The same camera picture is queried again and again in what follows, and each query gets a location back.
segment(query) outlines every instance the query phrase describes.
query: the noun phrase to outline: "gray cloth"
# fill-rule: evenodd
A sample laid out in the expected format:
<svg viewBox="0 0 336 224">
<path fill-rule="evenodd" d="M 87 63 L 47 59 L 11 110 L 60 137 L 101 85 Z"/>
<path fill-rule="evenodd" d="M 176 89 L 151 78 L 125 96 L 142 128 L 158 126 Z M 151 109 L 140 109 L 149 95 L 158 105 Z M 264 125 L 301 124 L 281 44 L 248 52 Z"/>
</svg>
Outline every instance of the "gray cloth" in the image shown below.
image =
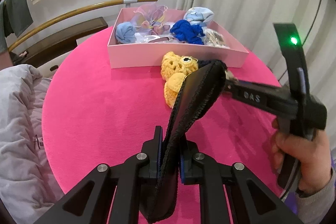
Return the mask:
<svg viewBox="0 0 336 224">
<path fill-rule="evenodd" d="M 27 0 L 6 0 L 6 8 L 12 29 L 19 37 L 33 23 Z"/>
<path fill-rule="evenodd" d="M 6 1 L 4 1 L 3 4 L 3 29 L 5 31 L 5 37 L 9 36 L 11 33 L 14 33 L 11 23 L 9 22 Z"/>
<path fill-rule="evenodd" d="M 0 71 L 0 198 L 17 224 L 32 224 L 62 196 L 43 146 L 50 79 L 31 65 Z"/>
<path fill-rule="evenodd" d="M 305 224 L 319 224 L 327 214 L 335 201 L 335 170 L 332 169 L 332 177 L 329 183 L 318 193 L 300 198 L 296 194 L 298 217 Z"/>
<path fill-rule="evenodd" d="M 5 31 L 3 28 L 3 2 L 0 3 L 0 54 L 7 50 Z"/>
</svg>

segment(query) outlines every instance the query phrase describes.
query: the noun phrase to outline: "pink box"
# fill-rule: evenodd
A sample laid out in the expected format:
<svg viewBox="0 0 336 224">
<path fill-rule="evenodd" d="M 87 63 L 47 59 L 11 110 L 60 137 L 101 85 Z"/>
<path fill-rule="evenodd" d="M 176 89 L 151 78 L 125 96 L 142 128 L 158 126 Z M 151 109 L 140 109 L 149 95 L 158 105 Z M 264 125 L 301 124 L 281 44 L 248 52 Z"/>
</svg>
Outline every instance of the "pink box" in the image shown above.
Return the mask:
<svg viewBox="0 0 336 224">
<path fill-rule="evenodd" d="M 116 26 L 130 21 L 136 8 L 122 8 L 115 21 L 113 32 L 107 48 L 110 56 L 111 68 L 161 66 L 162 57 L 169 51 L 181 56 L 192 56 L 197 59 L 220 59 L 228 67 L 240 68 L 248 51 L 227 30 L 211 21 L 209 28 L 221 33 L 230 49 L 193 45 L 187 43 L 134 43 L 117 45 L 115 38 Z M 176 22 L 183 19 L 185 11 L 168 9 L 169 21 Z"/>
</svg>

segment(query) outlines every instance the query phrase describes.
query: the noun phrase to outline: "cable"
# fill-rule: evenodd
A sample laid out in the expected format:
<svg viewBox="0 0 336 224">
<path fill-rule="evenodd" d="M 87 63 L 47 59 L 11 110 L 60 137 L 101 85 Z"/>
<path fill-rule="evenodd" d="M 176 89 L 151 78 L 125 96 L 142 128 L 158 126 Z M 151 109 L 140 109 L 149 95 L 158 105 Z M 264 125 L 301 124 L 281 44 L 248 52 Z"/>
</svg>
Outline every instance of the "cable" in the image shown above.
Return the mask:
<svg viewBox="0 0 336 224">
<path fill-rule="evenodd" d="M 287 189 L 285 190 L 284 194 L 281 196 L 281 198 L 280 198 L 281 200 L 283 200 L 283 198 L 288 194 L 289 190 L 291 189 L 291 187 L 292 187 L 292 185 L 293 185 L 293 183 L 294 183 L 294 181 L 296 179 L 297 173 L 300 170 L 300 166 L 301 166 L 300 164 L 297 165 L 297 167 L 295 169 L 295 172 L 294 172 L 294 175 L 293 175 L 293 178 L 292 178 L 290 184 L 288 185 Z"/>
<path fill-rule="evenodd" d="M 317 14 L 319 13 L 319 10 L 320 10 L 320 7 L 321 7 L 321 2 L 322 2 L 322 0 L 320 0 L 320 2 L 319 2 L 319 5 L 318 5 L 318 7 L 317 7 L 317 11 L 316 11 L 314 20 L 313 20 L 313 22 L 312 22 L 312 24 L 311 24 L 311 26 L 310 26 L 310 28 L 309 28 L 309 31 L 308 31 L 308 33 L 307 33 L 307 35 L 306 35 L 306 37 L 305 37 L 305 39 L 304 39 L 304 41 L 303 41 L 303 43 L 302 43 L 302 46 L 305 44 L 305 42 L 306 42 L 306 40 L 307 40 L 307 38 L 308 38 L 308 35 L 310 34 L 311 29 L 313 28 L 313 25 L 314 25 L 315 20 L 316 20 L 316 18 L 317 18 Z M 285 72 L 280 76 L 280 78 L 278 79 L 278 81 L 281 80 L 281 78 L 285 75 L 285 73 L 287 72 L 287 70 L 288 70 L 288 69 L 286 69 Z"/>
</svg>

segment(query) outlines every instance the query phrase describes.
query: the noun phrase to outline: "sleeve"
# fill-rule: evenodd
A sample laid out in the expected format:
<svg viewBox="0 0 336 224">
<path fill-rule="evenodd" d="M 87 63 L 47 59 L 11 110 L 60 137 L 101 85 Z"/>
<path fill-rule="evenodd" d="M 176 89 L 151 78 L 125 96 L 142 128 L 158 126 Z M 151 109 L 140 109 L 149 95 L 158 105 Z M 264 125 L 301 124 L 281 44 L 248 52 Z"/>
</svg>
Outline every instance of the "sleeve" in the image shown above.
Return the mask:
<svg viewBox="0 0 336 224">
<path fill-rule="evenodd" d="M 335 200 L 335 170 L 329 183 L 316 194 L 302 198 L 296 194 L 298 217 L 305 224 L 319 224 Z"/>
</svg>

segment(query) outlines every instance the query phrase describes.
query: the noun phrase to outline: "pink tablecloth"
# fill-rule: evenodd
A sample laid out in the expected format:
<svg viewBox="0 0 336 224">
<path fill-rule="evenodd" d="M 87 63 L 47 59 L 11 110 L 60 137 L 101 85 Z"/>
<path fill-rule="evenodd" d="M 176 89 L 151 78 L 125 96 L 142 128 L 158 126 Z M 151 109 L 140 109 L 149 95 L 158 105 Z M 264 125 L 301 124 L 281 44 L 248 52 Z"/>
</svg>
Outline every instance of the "pink tablecloth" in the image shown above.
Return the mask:
<svg viewBox="0 0 336 224">
<path fill-rule="evenodd" d="M 51 169 L 68 192 L 99 163 L 117 165 L 140 152 L 156 125 L 165 130 L 171 109 L 163 97 L 159 67 L 111 70 L 107 43 L 112 29 L 79 45 L 57 70 L 42 113 L 43 141 Z M 250 53 L 242 80 L 278 85 L 269 69 Z M 244 163 L 280 194 L 270 161 L 273 116 L 221 95 L 187 132 L 199 150 L 218 162 Z M 140 215 L 139 223 L 146 223 Z M 200 223 L 198 186 L 179 184 L 174 215 L 162 223 Z"/>
</svg>

